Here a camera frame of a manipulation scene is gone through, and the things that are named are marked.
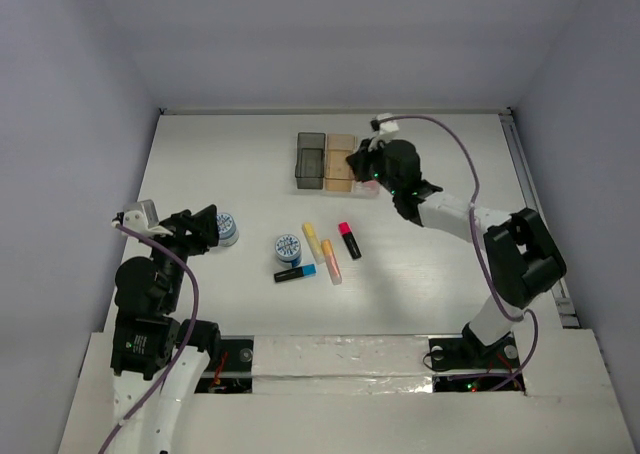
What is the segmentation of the pink capped black highlighter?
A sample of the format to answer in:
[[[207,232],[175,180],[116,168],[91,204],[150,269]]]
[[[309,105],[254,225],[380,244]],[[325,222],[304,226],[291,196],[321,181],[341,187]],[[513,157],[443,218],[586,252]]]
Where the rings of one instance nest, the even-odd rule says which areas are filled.
[[[350,225],[347,222],[341,222],[338,229],[351,258],[353,260],[361,259],[362,253]]]

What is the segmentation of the blue white round jar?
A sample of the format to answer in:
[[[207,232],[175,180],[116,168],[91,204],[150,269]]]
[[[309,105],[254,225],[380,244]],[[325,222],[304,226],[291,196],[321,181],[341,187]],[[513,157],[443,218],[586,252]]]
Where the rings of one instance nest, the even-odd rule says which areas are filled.
[[[275,241],[274,251],[280,263],[288,267],[297,267],[302,258],[301,243],[293,234],[284,234]]]

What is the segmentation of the yellow highlighter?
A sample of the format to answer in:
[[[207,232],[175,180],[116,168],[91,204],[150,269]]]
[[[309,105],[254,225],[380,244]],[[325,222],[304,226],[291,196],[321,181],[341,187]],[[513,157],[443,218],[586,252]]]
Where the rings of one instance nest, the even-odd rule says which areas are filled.
[[[309,245],[311,254],[317,264],[323,264],[325,262],[324,253],[322,251],[321,243],[317,237],[315,229],[310,222],[302,224],[302,232]]]

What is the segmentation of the blue capped black highlighter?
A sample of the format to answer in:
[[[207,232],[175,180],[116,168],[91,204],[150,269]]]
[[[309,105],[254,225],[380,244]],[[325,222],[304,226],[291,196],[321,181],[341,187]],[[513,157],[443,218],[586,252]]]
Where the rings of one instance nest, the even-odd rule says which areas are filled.
[[[277,272],[273,275],[274,282],[276,284],[284,283],[292,280],[303,279],[311,277],[316,274],[316,267],[314,264],[299,265],[284,271]]]

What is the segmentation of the pink capped glue bottle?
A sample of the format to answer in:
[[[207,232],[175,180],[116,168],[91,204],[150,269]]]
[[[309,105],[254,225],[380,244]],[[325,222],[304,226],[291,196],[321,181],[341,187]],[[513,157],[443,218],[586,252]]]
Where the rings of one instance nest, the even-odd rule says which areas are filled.
[[[363,195],[368,196],[377,196],[380,191],[380,185],[376,181],[358,183],[357,187]]]

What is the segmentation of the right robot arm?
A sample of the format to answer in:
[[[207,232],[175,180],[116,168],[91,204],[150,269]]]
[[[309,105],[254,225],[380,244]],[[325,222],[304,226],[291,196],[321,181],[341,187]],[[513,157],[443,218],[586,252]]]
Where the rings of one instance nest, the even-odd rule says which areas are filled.
[[[424,228],[472,244],[489,282],[490,297],[462,330],[458,351],[470,365],[491,360],[524,310],[567,273],[567,266],[541,215],[481,208],[423,178],[415,146],[405,140],[371,139],[346,157],[358,182],[375,181],[393,198],[401,216]]]

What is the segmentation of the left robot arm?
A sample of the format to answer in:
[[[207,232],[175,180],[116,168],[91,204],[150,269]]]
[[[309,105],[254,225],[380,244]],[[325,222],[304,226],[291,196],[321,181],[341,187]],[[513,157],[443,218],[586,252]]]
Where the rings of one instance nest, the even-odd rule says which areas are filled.
[[[221,357],[219,326],[198,319],[199,285],[187,265],[218,245],[217,208],[161,220],[144,200],[111,224],[150,253],[127,259],[115,274],[113,427],[99,450],[174,453],[201,375]]]

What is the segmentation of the clear plastic container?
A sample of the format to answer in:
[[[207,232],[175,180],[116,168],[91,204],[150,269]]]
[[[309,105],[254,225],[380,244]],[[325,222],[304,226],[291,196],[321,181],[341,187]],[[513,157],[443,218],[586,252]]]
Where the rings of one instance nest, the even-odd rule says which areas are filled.
[[[351,168],[354,174],[353,192],[356,196],[375,198],[380,193],[380,184],[372,171],[372,159],[375,152],[369,150],[373,138],[363,138],[358,149],[353,153]]]

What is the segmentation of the orange translucent container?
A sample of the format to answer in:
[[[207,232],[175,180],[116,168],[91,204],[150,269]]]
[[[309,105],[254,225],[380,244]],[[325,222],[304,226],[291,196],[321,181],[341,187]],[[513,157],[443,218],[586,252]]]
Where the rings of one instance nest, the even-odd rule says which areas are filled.
[[[346,158],[356,149],[356,137],[351,134],[328,134],[325,151],[325,189],[348,193],[353,187],[353,173]]]

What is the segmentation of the grey translucent container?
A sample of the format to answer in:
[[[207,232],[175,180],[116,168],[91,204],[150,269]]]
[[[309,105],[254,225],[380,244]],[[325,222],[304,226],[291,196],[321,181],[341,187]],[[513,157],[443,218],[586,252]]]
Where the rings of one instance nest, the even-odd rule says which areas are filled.
[[[298,189],[322,190],[324,188],[325,143],[325,133],[298,133],[295,165]]]

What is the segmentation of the orange highlighter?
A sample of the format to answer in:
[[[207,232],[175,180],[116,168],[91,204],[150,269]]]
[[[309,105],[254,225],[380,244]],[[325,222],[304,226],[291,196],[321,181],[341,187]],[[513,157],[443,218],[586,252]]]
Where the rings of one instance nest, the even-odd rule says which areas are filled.
[[[342,275],[335,257],[332,243],[329,239],[321,241],[321,250],[332,284],[340,285],[342,283]]]

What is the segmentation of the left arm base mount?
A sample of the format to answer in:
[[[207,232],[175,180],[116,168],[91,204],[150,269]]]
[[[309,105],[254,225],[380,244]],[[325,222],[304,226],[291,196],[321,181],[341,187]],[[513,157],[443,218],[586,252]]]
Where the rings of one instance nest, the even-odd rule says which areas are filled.
[[[254,338],[223,337],[220,353],[201,375],[196,394],[250,394],[253,385]]]

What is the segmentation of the aluminium rail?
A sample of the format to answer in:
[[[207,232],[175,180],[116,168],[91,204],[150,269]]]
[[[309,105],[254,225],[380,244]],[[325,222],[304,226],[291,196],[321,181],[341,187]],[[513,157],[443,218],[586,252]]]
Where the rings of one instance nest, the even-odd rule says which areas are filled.
[[[546,221],[535,184],[529,169],[523,146],[516,126],[514,113],[511,109],[499,114],[500,123],[505,140],[514,164],[516,176],[524,197],[525,205],[536,210],[543,221]],[[581,323],[570,298],[564,280],[558,281],[551,289],[560,322],[564,329],[581,329]]]

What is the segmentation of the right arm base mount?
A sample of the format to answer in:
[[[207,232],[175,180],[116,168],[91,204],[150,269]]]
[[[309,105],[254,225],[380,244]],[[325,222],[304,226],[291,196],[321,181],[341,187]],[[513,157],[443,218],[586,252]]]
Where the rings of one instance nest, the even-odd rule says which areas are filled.
[[[487,350],[477,350],[463,337],[431,338],[422,362],[433,374],[435,393],[526,391],[512,334]]]

